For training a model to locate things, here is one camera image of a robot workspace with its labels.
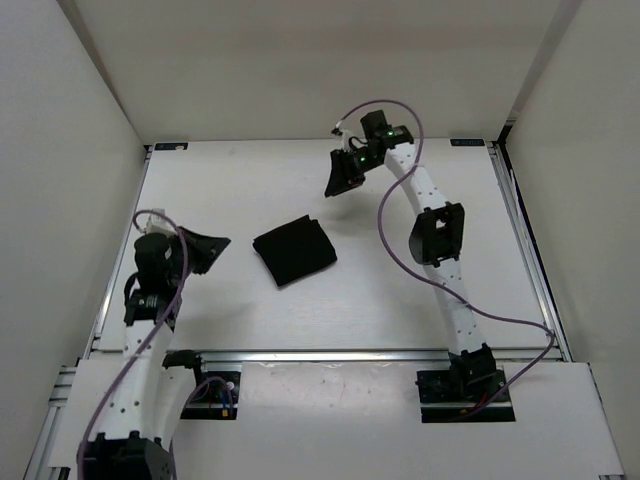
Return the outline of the black skirt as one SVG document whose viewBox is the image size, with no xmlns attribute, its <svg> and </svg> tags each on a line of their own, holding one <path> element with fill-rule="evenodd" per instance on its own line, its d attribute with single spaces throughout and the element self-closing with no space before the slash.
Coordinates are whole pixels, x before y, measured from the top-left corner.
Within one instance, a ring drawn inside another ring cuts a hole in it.
<svg viewBox="0 0 640 480">
<path fill-rule="evenodd" d="M 253 240 L 278 288 L 324 270 L 337 262 L 337 254 L 317 219 L 305 215 Z"/>
</svg>

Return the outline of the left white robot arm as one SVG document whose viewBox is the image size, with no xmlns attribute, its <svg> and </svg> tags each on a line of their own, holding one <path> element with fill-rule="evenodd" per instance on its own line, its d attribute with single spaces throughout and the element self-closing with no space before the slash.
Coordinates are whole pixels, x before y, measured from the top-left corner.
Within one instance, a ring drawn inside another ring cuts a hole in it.
<svg viewBox="0 0 640 480">
<path fill-rule="evenodd" d="M 124 287 L 122 366 L 78 447 L 80 479 L 172 479 L 171 441 L 185 404 L 210 377 L 192 350 L 169 345 L 189 275 L 206 274 L 229 246 L 183 227 L 149 227 L 134 243 L 136 269 Z"/>
</svg>

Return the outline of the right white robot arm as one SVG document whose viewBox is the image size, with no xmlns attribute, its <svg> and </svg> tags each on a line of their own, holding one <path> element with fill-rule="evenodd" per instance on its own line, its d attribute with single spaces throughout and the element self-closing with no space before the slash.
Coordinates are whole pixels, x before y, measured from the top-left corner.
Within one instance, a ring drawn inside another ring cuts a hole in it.
<svg viewBox="0 0 640 480">
<path fill-rule="evenodd" d="M 450 202 L 419 162 L 421 146 L 405 126 L 393 127 L 381 110 L 360 120 L 365 140 L 358 146 L 337 124 L 332 134 L 342 146 L 330 153 L 331 171 L 324 196 L 335 197 L 364 184 L 365 174 L 386 167 L 399 182 L 415 214 L 408 246 L 426 279 L 435 284 L 444 319 L 449 372 L 432 388 L 454 401 L 478 401 L 497 382 L 496 361 L 476 317 L 464 302 L 460 254 L 465 210 Z"/>
</svg>

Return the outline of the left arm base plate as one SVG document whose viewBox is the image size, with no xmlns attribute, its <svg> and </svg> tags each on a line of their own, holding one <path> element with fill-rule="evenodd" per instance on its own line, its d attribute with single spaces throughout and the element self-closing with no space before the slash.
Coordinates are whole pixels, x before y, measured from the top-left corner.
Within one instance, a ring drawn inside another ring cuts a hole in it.
<svg viewBox="0 0 640 480">
<path fill-rule="evenodd" d="M 203 371 L 189 397 L 182 420 L 236 420 L 239 411 L 241 369 L 238 365 Z"/>
</svg>

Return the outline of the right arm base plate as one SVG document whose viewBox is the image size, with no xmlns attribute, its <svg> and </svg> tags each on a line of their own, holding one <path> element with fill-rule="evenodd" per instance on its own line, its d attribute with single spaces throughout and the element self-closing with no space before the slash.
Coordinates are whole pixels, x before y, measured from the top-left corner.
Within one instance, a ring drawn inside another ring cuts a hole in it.
<svg viewBox="0 0 640 480">
<path fill-rule="evenodd" d="M 454 387 L 448 370 L 421 370 L 416 373 L 421 422 L 437 423 L 511 423 L 516 421 L 503 369 L 488 380 L 462 391 Z"/>
</svg>

